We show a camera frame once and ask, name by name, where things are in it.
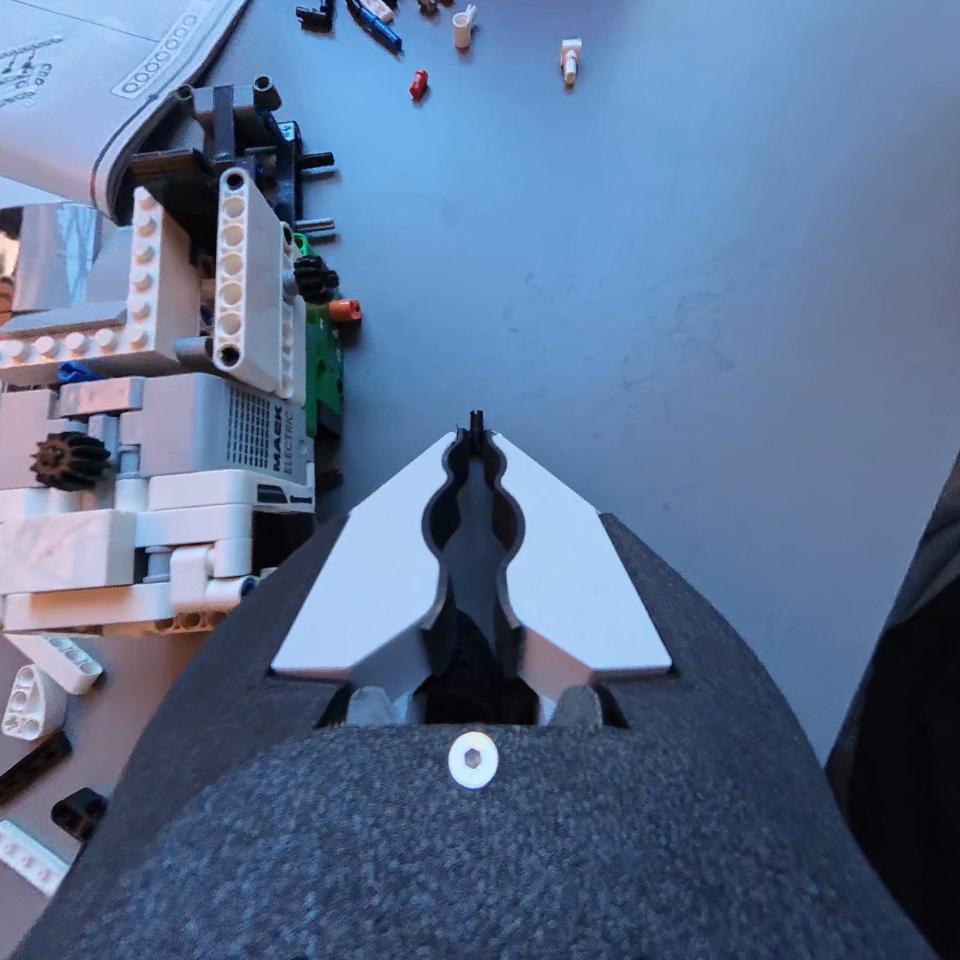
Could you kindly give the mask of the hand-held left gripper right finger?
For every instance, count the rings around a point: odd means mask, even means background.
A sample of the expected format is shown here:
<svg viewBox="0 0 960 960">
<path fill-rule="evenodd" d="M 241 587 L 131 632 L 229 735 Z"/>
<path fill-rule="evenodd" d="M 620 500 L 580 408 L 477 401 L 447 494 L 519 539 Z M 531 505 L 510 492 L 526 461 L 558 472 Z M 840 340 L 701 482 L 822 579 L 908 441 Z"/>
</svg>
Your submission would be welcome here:
<svg viewBox="0 0 960 960">
<path fill-rule="evenodd" d="M 673 659 L 600 512 L 504 435 L 487 431 L 501 665 L 546 726 L 566 690 L 665 676 Z"/>
</svg>

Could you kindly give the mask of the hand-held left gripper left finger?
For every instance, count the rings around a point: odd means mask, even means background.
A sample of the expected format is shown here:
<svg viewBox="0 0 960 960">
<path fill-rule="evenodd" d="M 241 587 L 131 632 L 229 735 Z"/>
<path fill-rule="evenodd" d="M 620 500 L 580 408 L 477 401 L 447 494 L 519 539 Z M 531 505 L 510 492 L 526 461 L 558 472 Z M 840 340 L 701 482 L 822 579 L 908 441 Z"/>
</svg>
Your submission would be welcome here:
<svg viewBox="0 0 960 960">
<path fill-rule="evenodd" d="M 287 680 L 379 689 L 401 723 L 441 715 L 475 624 L 445 549 L 461 525 L 468 429 L 443 434 L 354 507 L 271 661 Z"/>
</svg>

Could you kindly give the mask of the white lego truck model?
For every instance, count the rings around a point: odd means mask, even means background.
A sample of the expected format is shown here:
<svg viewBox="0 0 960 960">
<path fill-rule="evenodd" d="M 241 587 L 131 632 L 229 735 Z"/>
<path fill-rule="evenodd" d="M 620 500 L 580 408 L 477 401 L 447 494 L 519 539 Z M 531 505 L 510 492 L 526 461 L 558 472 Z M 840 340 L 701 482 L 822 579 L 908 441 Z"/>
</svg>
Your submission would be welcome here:
<svg viewBox="0 0 960 960">
<path fill-rule="evenodd" d="M 205 634 L 314 528 L 315 441 L 363 312 L 300 221 L 308 152 L 268 76 L 182 85 L 200 147 L 139 151 L 125 225 L 2 210 L 2 632 Z"/>
</svg>

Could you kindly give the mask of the white lego beam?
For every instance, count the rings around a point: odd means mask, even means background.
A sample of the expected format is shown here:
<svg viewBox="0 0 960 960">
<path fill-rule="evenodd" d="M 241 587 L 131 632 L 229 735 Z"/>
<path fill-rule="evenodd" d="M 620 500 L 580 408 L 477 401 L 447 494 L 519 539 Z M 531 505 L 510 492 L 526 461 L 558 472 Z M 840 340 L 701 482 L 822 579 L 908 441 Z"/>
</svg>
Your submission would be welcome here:
<svg viewBox="0 0 960 960">
<path fill-rule="evenodd" d="M 30 663 L 71 695 L 85 695 L 103 675 L 101 663 L 71 634 L 20 633 L 15 640 Z"/>
<path fill-rule="evenodd" d="M 1 861 L 47 898 L 53 898 L 72 864 L 14 822 L 1 822 Z"/>
</svg>

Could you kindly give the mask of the white triangular lego piece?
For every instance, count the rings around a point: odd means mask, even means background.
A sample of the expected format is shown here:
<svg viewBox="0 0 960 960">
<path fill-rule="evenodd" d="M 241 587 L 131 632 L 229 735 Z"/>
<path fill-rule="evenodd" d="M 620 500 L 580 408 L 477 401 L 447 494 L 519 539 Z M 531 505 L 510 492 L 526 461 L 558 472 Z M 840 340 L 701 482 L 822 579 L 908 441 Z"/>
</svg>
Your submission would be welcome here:
<svg viewBox="0 0 960 960">
<path fill-rule="evenodd" d="M 2 734 L 40 741 L 65 723 L 68 693 L 35 663 L 21 667 L 10 689 L 2 718 Z"/>
</svg>

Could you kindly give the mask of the black lego beam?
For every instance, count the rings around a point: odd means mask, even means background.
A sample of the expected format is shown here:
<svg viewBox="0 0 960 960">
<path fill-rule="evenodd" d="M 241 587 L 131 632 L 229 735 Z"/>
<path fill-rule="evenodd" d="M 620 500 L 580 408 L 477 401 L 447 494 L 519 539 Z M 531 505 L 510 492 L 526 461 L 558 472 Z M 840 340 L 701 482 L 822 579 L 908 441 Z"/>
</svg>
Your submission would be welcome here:
<svg viewBox="0 0 960 960">
<path fill-rule="evenodd" d="M 38 742 L 33 749 L 1 774 L 1 806 L 12 803 L 73 753 L 71 742 L 60 729 Z"/>
</svg>

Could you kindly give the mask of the blue lego axle pin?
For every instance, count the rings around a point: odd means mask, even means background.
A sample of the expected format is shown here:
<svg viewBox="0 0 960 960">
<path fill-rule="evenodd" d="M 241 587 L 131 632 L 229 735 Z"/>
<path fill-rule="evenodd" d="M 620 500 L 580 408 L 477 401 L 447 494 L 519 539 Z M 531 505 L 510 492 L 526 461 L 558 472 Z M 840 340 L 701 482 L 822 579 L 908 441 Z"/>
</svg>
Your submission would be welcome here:
<svg viewBox="0 0 960 960">
<path fill-rule="evenodd" d="M 391 54 L 402 53 L 402 39 L 380 17 L 363 6 L 359 1 L 345 1 L 354 21 Z"/>
</svg>

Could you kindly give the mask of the lego instruction booklet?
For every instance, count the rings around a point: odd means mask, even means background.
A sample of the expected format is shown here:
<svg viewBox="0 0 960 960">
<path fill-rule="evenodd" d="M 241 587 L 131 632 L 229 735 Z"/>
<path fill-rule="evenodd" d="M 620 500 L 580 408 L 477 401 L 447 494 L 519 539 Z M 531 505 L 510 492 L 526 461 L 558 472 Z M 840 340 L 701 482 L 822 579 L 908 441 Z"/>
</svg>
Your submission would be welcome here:
<svg viewBox="0 0 960 960">
<path fill-rule="evenodd" d="M 1 176 L 130 218 L 132 156 L 245 1 L 3 1 Z"/>
</svg>

